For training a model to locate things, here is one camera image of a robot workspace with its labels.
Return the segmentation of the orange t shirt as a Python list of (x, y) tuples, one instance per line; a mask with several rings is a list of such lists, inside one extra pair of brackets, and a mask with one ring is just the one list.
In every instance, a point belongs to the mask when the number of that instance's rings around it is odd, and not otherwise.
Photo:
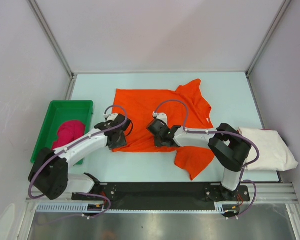
[(117, 89), (114, 97), (114, 113), (127, 112), (133, 129), (127, 137), (127, 146), (117, 148), (126, 153), (176, 152), (174, 164), (185, 170), (194, 180), (213, 161), (210, 149), (199, 147), (155, 147), (154, 137), (147, 130), (153, 120), (153, 112), (167, 114), (168, 126), (186, 126), (194, 129), (212, 129), (211, 105), (203, 98), (201, 80), (195, 79), (176, 90), (168, 89)]

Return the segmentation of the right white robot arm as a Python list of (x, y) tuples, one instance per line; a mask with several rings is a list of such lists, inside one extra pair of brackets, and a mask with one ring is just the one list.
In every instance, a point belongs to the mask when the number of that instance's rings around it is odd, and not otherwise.
[(187, 128), (181, 125), (168, 127), (161, 119), (154, 118), (147, 126), (156, 147), (198, 147), (211, 150), (223, 166), (219, 192), (223, 199), (232, 201), (239, 194), (244, 163), (256, 145), (226, 123), (213, 129)]

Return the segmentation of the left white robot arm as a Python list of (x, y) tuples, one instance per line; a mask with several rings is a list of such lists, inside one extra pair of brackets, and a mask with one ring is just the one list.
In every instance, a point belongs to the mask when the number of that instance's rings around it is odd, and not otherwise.
[(89, 173), (72, 174), (70, 168), (99, 149), (126, 146), (125, 132), (130, 125), (132, 121), (128, 117), (113, 113), (84, 136), (54, 150), (41, 149), (28, 177), (29, 197), (35, 199), (32, 189), (36, 188), (50, 200), (77, 193), (83, 193), (90, 200), (97, 199), (101, 193), (99, 181)]

